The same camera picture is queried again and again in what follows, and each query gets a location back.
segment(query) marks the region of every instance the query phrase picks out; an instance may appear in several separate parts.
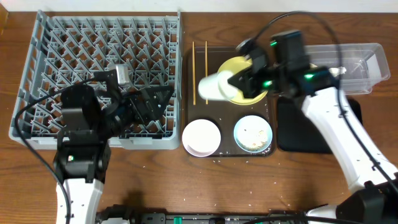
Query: brown serving tray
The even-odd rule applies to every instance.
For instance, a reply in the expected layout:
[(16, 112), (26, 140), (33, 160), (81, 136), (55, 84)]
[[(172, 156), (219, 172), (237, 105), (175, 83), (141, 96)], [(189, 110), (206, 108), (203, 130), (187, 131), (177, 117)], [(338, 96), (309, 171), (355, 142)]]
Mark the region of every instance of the brown serving tray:
[[(234, 47), (208, 47), (208, 74), (216, 73), (219, 67), (229, 58), (238, 56)], [(192, 83), (192, 50), (185, 56), (185, 124), (196, 119), (208, 119), (214, 122), (221, 131), (221, 144), (217, 151), (210, 157), (246, 157), (271, 155), (276, 150), (275, 135), (276, 125), (274, 116), (274, 100), (264, 97), (260, 102), (253, 105), (240, 106), (228, 101), (208, 101), (202, 99), (198, 94), (199, 81), (205, 77), (205, 48), (195, 47), (195, 84), (196, 105), (193, 105), (193, 83)], [(241, 149), (235, 142), (233, 130), (235, 124), (244, 116), (257, 115), (266, 119), (273, 132), (271, 146), (263, 152), (250, 153)]]

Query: wooden table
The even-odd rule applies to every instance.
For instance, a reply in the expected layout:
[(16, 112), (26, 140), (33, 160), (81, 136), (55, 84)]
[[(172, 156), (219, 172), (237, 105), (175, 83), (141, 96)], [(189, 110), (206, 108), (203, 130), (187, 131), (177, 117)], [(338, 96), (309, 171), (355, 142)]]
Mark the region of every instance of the wooden table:
[[(93, 15), (51, 13), (50, 16)], [(96, 13), (130, 16), (138, 13)], [(183, 13), (184, 51), (208, 41), (209, 46), (237, 45), (252, 37), (276, 13)], [(398, 163), (398, 15), (322, 14), (342, 43), (377, 42), (384, 47), (391, 78), (358, 96), (364, 127), (380, 150)], [(0, 36), (0, 223), (55, 223), (55, 181), (42, 164), (8, 137), (34, 12), (11, 12)], [(280, 21), (263, 36), (288, 29), (304, 31), (308, 44), (331, 44), (312, 19), (295, 16)], [(40, 151), (52, 162), (55, 151)], [(332, 155), (277, 151), (268, 158), (197, 159), (182, 146), (172, 151), (113, 149), (99, 210), (115, 203), (169, 212), (267, 213), (340, 203), (349, 192)]]

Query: bowl with food residue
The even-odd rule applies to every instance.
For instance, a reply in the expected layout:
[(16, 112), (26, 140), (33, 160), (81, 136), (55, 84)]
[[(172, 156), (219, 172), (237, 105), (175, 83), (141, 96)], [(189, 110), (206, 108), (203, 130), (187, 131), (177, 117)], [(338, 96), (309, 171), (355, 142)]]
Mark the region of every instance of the bowl with food residue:
[(271, 145), (271, 126), (260, 116), (245, 116), (235, 124), (234, 139), (246, 152), (262, 152)]

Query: gray plastic dish rack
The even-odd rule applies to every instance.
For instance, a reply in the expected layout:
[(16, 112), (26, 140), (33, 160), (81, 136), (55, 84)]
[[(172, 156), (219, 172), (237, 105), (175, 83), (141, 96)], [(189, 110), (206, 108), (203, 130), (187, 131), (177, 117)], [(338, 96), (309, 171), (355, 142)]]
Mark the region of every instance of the gray plastic dish rack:
[[(182, 23), (178, 16), (165, 17), (47, 17), (37, 13), (21, 84), (16, 113), (51, 88), (59, 90), (108, 70), (117, 63), (129, 67), (130, 87), (122, 92), (151, 86), (172, 85), (175, 92), (163, 117), (149, 124), (132, 124), (111, 147), (125, 149), (175, 149), (180, 145), (182, 72)], [(104, 83), (91, 82), (95, 90)], [(110, 100), (98, 98), (102, 107)], [(63, 128), (60, 95), (26, 111), (20, 128), (34, 149), (56, 149)], [(22, 143), (11, 122), (9, 137)]]

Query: wire grid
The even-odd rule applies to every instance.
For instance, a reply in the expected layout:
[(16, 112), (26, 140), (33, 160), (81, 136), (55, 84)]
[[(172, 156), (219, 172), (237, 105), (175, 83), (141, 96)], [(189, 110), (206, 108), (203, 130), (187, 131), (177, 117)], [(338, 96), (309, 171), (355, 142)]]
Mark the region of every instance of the wire grid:
[[(93, 77), (93, 72), (109, 70), (118, 63), (128, 66), (130, 85), (122, 93), (145, 87), (175, 85), (177, 21), (165, 19), (117, 19), (54, 17), (51, 29), (44, 29), (42, 43), (47, 51), (41, 96)], [(90, 82), (95, 90), (104, 83)], [(169, 137), (174, 127), (173, 94), (163, 117), (148, 124), (132, 124), (121, 138)], [(98, 98), (103, 108), (109, 98)], [(33, 137), (56, 136), (63, 128), (60, 95), (36, 105), (31, 121)]]

